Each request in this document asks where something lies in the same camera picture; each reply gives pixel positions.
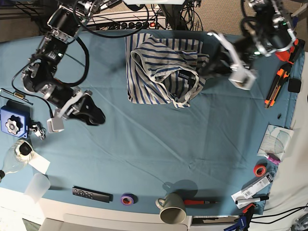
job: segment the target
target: paper sheet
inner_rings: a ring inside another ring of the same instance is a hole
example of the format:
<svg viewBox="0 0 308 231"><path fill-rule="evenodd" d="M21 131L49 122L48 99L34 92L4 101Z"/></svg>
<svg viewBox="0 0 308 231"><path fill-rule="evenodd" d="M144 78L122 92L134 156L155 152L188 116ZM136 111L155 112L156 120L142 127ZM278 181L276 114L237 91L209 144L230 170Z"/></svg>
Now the paper sheet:
<svg viewBox="0 0 308 231"><path fill-rule="evenodd" d="M282 160L293 134L290 129L268 125L257 155L272 154Z"/></svg>
<svg viewBox="0 0 308 231"><path fill-rule="evenodd" d="M29 164L42 174L46 174L50 161L33 151L33 156Z"/></svg>

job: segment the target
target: tape roll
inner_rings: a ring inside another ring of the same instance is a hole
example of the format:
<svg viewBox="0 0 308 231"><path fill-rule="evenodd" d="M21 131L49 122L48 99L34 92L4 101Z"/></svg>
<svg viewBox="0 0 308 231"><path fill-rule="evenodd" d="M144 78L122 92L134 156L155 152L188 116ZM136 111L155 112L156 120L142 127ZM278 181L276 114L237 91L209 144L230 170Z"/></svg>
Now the tape roll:
<svg viewBox="0 0 308 231"><path fill-rule="evenodd" d="M121 203L123 205L132 205L134 204L134 195L130 193L125 193L121 196Z"/></svg>
<svg viewBox="0 0 308 231"><path fill-rule="evenodd" d="M266 173L266 167L264 165L256 165L254 168L254 174L256 177L263 177Z"/></svg>

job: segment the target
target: white paper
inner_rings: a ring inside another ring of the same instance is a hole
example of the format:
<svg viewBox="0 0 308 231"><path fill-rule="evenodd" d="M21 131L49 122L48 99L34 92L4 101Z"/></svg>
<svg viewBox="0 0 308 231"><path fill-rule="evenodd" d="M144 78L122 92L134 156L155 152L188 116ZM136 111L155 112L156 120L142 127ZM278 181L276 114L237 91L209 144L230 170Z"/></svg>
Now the white paper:
<svg viewBox="0 0 308 231"><path fill-rule="evenodd" d="M46 160L43 156L33 151L32 159L29 164L42 174L46 174L50 161Z"/></svg>
<svg viewBox="0 0 308 231"><path fill-rule="evenodd" d="M246 198L244 197L244 195L242 194L242 191L238 191L235 194L231 195L232 199L234 202L238 201L238 200L245 200ZM240 208L244 208L245 206L249 205L250 203L247 204L241 204L241 205L236 205L239 209Z"/></svg>
<svg viewBox="0 0 308 231"><path fill-rule="evenodd" d="M268 125L257 155L272 154L282 160L293 134L290 129Z"/></svg>

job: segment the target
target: mug handle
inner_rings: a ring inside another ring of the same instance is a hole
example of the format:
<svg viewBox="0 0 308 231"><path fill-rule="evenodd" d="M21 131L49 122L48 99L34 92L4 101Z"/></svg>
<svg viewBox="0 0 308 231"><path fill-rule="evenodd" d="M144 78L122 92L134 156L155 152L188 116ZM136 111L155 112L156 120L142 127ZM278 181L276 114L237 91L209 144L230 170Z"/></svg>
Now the mug handle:
<svg viewBox="0 0 308 231"><path fill-rule="evenodd" d="M156 200L155 204L159 209L164 209L162 205L165 203L165 201L165 199L159 198Z"/></svg>

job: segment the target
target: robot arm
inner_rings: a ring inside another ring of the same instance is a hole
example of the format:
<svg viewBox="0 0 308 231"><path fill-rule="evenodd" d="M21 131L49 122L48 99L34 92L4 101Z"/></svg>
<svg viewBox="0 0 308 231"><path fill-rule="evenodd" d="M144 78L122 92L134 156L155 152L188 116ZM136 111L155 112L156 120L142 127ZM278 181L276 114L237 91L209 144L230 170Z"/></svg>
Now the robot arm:
<svg viewBox="0 0 308 231"><path fill-rule="evenodd" d="M86 24L99 5L86 2L78 5L76 11L80 22ZM29 93L40 92L43 98L57 107L54 118L48 120L49 132L64 129L62 118L78 119L87 125L96 126L105 122L105 116L91 98L91 92L82 92L78 87L87 77L89 70L89 51L81 39L78 38L79 25L73 17L70 4L62 4L48 21L51 31L48 32L36 53L32 55L32 62L22 72L24 88ZM68 45L76 40L86 56L85 72L75 83L64 83L54 76L57 65L62 60Z"/></svg>
<svg viewBox="0 0 308 231"><path fill-rule="evenodd" d="M93 14L103 9L103 0L61 0L62 5L48 21L51 31L46 34L36 53L30 59L30 66L22 73L26 91L40 92L43 98L57 107L54 118L49 120L49 132L63 130L62 118L78 119L88 125L105 122L103 112L95 106L91 92L82 92L81 84L89 69L89 52L78 38L79 24L86 25ZM258 55L270 56L274 52L283 52L296 40L290 14L284 9L282 0L248 0L256 12L255 17L248 17L244 10L241 30L244 38L235 43L228 42L222 34L210 32L221 43L213 61L201 70L200 75L231 72L230 81L238 88L249 90L256 76L250 70L251 63ZM77 4L76 15L73 6ZM75 83L64 83L55 78L57 65L63 58L67 46L76 40L86 55L85 73Z"/></svg>
<svg viewBox="0 0 308 231"><path fill-rule="evenodd" d="M259 55L268 57L273 53L287 51L296 40L291 16L283 7L282 0L247 1L256 14L255 17L247 16L244 10L245 0L241 0L244 16L241 30L244 38L230 43L223 34L214 31L208 33L220 41L223 48L218 53L227 53L228 56L216 60L210 66L211 69L205 67L200 72L201 75L219 73L223 66L221 63L227 63L231 72L230 82L244 90L250 90L256 79L256 72L251 70L251 66Z"/></svg>

